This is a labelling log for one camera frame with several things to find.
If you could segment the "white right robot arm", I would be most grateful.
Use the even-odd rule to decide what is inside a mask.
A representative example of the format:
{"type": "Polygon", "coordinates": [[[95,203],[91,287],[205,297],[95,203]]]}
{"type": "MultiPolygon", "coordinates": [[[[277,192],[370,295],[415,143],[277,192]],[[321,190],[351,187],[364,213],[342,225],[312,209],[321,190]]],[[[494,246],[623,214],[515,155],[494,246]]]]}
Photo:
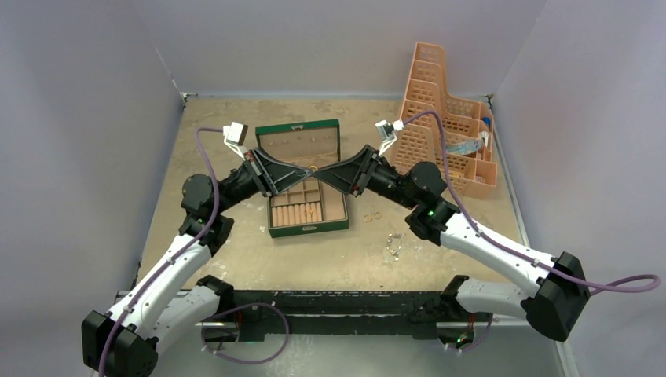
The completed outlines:
{"type": "Polygon", "coordinates": [[[450,319],[478,312],[516,317],[541,335],[563,342],[591,297],[581,283],[584,271],[577,257],[535,251],[468,219],[442,197],[447,185],[432,162],[419,162],[400,174],[378,151],[365,146],[314,176],[344,194],[359,196],[370,190],[410,209],[405,221],[418,238],[458,251],[509,280],[496,284],[457,278],[450,285],[453,291],[441,298],[442,312],[450,319]]]}

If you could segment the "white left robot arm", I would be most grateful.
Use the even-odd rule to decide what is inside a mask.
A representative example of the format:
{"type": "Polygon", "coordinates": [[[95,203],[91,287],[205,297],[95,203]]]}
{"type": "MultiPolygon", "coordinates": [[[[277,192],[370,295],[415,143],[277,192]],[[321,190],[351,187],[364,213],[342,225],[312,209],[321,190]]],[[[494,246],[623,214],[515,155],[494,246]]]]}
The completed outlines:
{"type": "Polygon", "coordinates": [[[165,254],[126,297],[83,320],[84,364],[101,376],[148,376],[159,355],[195,323],[230,318],[234,288],[218,278],[206,276],[188,294],[178,294],[229,238],[234,221],[223,211],[257,193],[270,197],[286,192],[312,174],[254,148],[222,181],[214,174],[187,178],[181,201],[185,220],[165,254]]]}

